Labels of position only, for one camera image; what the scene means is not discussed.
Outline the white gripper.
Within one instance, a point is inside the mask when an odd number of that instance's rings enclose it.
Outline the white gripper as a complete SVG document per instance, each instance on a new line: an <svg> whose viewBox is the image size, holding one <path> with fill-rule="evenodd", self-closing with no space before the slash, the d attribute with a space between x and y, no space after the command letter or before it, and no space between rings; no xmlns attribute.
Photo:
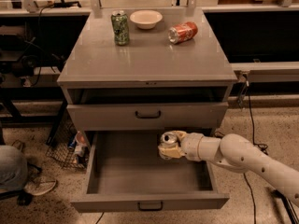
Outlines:
<svg viewBox="0 0 299 224"><path fill-rule="evenodd" d="M181 141L180 146L173 147L158 146L160 156L165 160L180 159L185 155L188 161L200 161L198 148L200 141L204 137L201 133L186 133L184 131L174 131L177 140Z"/></svg>

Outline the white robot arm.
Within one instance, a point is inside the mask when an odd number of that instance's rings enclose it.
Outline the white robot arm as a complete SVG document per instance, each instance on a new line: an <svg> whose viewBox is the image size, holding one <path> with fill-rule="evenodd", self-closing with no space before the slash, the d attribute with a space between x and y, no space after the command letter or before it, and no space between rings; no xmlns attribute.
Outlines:
<svg viewBox="0 0 299 224"><path fill-rule="evenodd" d="M216 138L170 131L162 134L158 149L166 160L185 157L188 161L209 161L232 172L252 171L299 206L299 172L264 154L240 135Z"/></svg>

